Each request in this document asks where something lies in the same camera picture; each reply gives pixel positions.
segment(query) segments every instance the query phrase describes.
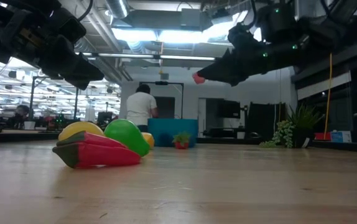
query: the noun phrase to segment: white shirt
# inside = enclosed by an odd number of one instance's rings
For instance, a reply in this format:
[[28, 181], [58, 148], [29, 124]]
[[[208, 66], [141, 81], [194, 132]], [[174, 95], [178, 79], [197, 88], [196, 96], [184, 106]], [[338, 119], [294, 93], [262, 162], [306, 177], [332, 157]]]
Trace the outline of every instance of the white shirt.
[[148, 125], [148, 119], [152, 118], [151, 109], [157, 108], [155, 98], [150, 94], [142, 92], [129, 96], [126, 106], [126, 119], [135, 125]]

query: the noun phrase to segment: person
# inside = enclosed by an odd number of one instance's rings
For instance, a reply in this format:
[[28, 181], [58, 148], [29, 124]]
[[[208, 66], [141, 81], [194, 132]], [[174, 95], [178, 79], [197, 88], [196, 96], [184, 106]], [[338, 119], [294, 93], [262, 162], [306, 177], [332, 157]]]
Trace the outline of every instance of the person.
[[149, 86], [140, 85], [136, 93], [129, 96], [126, 106], [126, 119], [137, 125], [141, 132], [148, 132], [148, 119], [158, 117], [156, 100], [151, 95]]
[[28, 119], [29, 107], [26, 105], [19, 105], [13, 117], [9, 118], [7, 124], [14, 129], [21, 129], [24, 127], [24, 121]]

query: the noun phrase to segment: table surface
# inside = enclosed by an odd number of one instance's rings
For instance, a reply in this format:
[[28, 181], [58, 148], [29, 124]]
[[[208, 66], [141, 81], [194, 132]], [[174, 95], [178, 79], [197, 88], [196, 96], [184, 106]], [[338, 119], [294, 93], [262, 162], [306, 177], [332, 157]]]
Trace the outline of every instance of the table surface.
[[73, 170], [54, 144], [0, 144], [0, 223], [357, 223], [357, 152], [199, 144]]

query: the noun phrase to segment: yellow toy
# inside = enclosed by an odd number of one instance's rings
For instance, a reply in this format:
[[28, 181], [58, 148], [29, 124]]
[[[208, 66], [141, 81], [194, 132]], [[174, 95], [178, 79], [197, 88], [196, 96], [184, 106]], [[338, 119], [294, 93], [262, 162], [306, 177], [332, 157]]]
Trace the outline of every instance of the yellow toy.
[[86, 121], [78, 121], [75, 123], [72, 123], [68, 125], [60, 135], [58, 136], [59, 141], [66, 140], [67, 138], [73, 136], [76, 133], [79, 133], [81, 131], [86, 131], [87, 133], [91, 134], [97, 134], [99, 136], [104, 136], [103, 130], [99, 128], [97, 125], [91, 123], [91, 122], [86, 122]]
[[154, 140], [154, 137], [150, 133], [142, 133], [142, 137], [144, 137], [144, 139], [148, 143], [150, 149], [154, 148], [155, 140]]

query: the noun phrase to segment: blue container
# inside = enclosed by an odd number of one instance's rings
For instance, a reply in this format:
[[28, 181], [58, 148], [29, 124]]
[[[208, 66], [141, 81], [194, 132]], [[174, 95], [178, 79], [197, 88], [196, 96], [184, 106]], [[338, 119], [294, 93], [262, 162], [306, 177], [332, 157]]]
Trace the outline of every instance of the blue container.
[[198, 120], [195, 119], [148, 119], [148, 132], [157, 147], [174, 147], [173, 136], [186, 132], [191, 134], [189, 147], [197, 143]]

